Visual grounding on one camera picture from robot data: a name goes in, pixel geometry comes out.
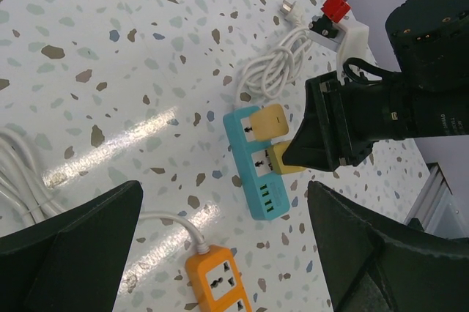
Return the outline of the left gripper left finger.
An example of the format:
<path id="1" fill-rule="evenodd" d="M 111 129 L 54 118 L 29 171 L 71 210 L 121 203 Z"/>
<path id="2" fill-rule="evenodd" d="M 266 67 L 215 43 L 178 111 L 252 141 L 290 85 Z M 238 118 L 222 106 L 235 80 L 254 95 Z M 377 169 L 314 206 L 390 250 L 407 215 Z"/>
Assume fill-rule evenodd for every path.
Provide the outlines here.
<path id="1" fill-rule="evenodd" d="M 2 311 L 112 311 L 139 220 L 136 180 L 1 238 Z"/>

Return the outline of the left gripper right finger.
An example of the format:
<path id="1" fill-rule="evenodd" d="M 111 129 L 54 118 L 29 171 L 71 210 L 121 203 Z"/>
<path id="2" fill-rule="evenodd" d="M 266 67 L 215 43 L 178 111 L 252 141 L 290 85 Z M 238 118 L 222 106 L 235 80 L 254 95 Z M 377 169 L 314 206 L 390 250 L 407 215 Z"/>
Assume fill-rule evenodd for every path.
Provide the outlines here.
<path id="1" fill-rule="evenodd" d="M 468 239 L 444 239 L 318 181 L 308 207 L 334 311 L 467 311 Z"/>

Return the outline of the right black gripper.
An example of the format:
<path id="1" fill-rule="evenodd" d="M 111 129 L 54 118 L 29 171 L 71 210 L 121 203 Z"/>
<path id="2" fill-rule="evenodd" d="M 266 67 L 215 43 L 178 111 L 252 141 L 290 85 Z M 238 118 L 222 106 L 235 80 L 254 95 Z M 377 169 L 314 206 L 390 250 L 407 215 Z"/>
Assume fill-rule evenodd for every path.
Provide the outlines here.
<path id="1" fill-rule="evenodd" d="M 303 121 L 286 151 L 286 166 L 333 172 L 340 166 L 359 166 L 373 150 L 352 131 L 344 107 L 346 94 L 335 72 L 305 82 Z"/>

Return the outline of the yellow plug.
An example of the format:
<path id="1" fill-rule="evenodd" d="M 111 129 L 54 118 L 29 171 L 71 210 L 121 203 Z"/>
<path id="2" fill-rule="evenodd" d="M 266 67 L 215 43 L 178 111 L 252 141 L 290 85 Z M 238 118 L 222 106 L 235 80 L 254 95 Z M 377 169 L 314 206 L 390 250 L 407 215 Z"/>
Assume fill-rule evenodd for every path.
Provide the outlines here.
<path id="1" fill-rule="evenodd" d="M 291 141 L 281 141 L 272 144 L 267 148 L 267 156 L 275 173 L 280 175 L 300 173 L 306 170 L 300 166 L 288 166 L 284 163 L 282 156 L 290 145 Z"/>

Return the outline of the yellow plug adapter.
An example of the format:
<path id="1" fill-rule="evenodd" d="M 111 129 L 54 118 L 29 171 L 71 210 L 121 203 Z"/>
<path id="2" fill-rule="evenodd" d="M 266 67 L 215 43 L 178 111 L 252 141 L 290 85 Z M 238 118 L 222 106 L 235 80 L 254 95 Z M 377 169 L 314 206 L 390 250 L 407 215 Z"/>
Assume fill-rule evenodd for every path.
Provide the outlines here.
<path id="1" fill-rule="evenodd" d="M 284 109 L 280 104 L 268 105 L 249 116 L 256 141 L 268 141 L 289 132 Z"/>

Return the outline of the blue power strip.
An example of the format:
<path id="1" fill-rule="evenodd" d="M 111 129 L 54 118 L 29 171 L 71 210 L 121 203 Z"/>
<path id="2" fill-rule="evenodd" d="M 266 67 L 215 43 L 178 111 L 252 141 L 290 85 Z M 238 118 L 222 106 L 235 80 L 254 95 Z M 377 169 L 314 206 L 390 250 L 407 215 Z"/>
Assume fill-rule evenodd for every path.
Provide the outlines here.
<path id="1" fill-rule="evenodd" d="M 232 155 L 242 182 L 251 216 L 255 220 L 274 220 L 290 208 L 281 175 L 267 155 L 270 141 L 257 141 L 249 117 L 258 106 L 239 108 L 223 117 Z"/>

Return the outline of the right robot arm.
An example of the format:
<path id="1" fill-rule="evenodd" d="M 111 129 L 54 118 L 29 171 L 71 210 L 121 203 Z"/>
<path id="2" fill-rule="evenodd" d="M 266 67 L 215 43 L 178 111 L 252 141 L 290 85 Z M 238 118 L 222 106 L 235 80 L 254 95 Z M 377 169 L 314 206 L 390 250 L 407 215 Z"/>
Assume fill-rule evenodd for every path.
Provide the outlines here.
<path id="1" fill-rule="evenodd" d="M 357 166 L 381 140 L 468 133 L 468 0 L 407 0 L 385 23 L 399 71 L 352 57 L 306 82 L 284 164 Z M 335 311 L 466 311 L 468 240 L 443 239 L 310 182 L 308 206 Z"/>

